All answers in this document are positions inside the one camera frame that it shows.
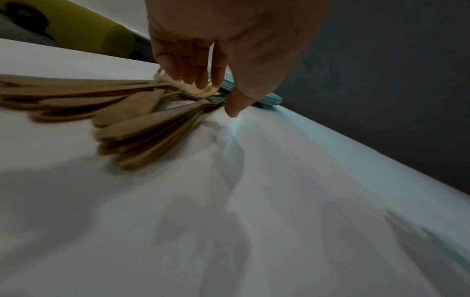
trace finger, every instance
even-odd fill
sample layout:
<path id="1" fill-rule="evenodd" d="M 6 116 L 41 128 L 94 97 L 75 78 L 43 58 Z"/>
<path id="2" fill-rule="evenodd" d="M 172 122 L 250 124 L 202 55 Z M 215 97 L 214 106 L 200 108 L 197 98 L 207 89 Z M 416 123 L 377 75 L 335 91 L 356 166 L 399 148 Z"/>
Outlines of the finger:
<path id="1" fill-rule="evenodd" d="M 178 59 L 179 40 L 170 34 L 161 33 L 152 28 L 150 28 L 149 32 L 155 61 L 160 64 L 171 78 L 181 80 L 182 67 Z"/>
<path id="2" fill-rule="evenodd" d="M 235 87 L 225 101 L 225 112 L 229 117 L 236 117 L 240 111 L 261 100 L 261 98 L 251 98 Z"/>
<path id="3" fill-rule="evenodd" d="M 227 64 L 229 60 L 227 56 L 220 48 L 218 42 L 214 44 L 214 51 L 212 53 L 212 68 L 211 68 L 211 77 L 212 85 L 214 87 L 220 87 L 224 82 L 225 70 L 227 69 Z"/>
<path id="4" fill-rule="evenodd" d="M 181 41 L 179 58 L 182 64 L 182 78 L 187 84 L 194 83 L 196 79 L 196 68 L 194 66 L 194 46 L 192 41 Z"/>
<path id="5" fill-rule="evenodd" d="M 207 64 L 209 60 L 209 48 L 212 42 L 194 40 L 194 65 L 196 67 L 196 86 L 202 90 L 207 86 Z"/>

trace yellow-green object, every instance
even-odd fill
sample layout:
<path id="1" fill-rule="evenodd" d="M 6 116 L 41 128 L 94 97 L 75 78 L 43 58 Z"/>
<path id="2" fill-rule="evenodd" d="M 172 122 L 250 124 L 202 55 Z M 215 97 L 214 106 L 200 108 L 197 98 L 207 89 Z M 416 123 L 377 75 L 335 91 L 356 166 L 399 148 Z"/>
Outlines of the yellow-green object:
<path id="1" fill-rule="evenodd" d="M 12 0 L 0 0 L 0 6 Z M 67 0 L 20 0 L 36 7 L 49 20 L 47 33 L 59 46 L 129 58 L 134 35 L 122 25 Z"/>

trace light blue object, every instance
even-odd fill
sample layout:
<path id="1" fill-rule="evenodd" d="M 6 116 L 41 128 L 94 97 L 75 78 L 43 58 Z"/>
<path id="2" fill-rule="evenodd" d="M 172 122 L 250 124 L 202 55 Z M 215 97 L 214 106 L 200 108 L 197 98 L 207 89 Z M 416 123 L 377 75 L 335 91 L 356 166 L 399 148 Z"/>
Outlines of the light blue object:
<path id="1" fill-rule="evenodd" d="M 221 88 L 227 91 L 231 91 L 234 88 L 234 77 L 231 74 L 225 74 L 224 82 L 222 83 Z M 271 93 L 259 102 L 267 105 L 279 105 L 282 102 L 282 98 L 274 93 Z"/>

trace hand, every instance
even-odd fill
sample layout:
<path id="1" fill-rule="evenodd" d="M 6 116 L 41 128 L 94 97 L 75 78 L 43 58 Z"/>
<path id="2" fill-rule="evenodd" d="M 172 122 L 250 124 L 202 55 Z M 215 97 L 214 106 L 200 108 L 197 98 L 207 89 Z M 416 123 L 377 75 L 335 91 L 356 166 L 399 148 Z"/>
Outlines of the hand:
<path id="1" fill-rule="evenodd" d="M 230 66 L 229 116 L 273 92 L 303 56 L 329 0 L 146 0 L 153 55 L 168 75 L 207 85 Z"/>

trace dark background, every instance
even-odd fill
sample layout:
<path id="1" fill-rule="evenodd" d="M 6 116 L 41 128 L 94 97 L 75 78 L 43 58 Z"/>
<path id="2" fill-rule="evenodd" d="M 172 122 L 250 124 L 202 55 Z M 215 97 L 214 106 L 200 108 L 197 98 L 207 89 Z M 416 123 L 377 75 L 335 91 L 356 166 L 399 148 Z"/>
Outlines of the dark background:
<path id="1" fill-rule="evenodd" d="M 470 1 L 332 0 L 283 105 L 470 193 Z"/>

